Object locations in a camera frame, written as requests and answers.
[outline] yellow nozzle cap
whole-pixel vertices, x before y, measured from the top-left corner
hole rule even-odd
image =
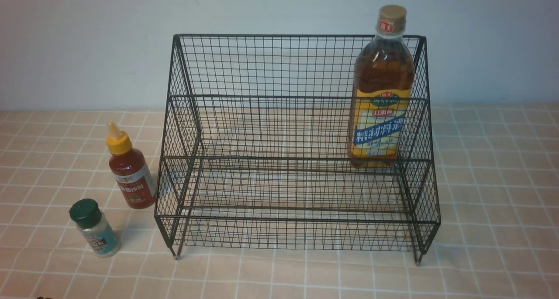
[[[108,151],[114,155],[121,155],[132,149],[132,142],[126,132],[121,131],[116,123],[107,122],[108,136],[107,147]]]

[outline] cooking oil bottle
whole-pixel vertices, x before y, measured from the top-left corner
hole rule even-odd
[[[355,60],[348,156],[355,167],[390,166],[397,156],[414,64],[403,42],[407,11],[380,9],[375,38]]]

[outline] ketchup bottle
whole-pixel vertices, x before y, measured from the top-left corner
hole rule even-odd
[[[107,147],[112,154],[108,165],[126,203],[138,210],[151,206],[155,202],[155,183],[144,154],[132,148],[128,134],[114,122],[108,122],[107,128]]]

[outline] jar label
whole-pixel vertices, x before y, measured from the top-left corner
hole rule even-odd
[[[114,175],[120,191],[131,203],[141,203],[155,196],[155,183],[147,164],[132,175]]]
[[[392,155],[404,126],[410,90],[357,90],[351,151],[355,156]]]
[[[83,234],[86,237],[87,243],[90,244],[91,249],[99,254],[106,254],[111,252],[117,245],[116,236],[114,235],[110,225],[101,233],[96,234]]]

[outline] black wire rack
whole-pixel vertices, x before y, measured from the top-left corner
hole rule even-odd
[[[184,245],[413,251],[441,225],[425,37],[397,158],[348,156],[353,64],[373,36],[173,39],[155,220]]]

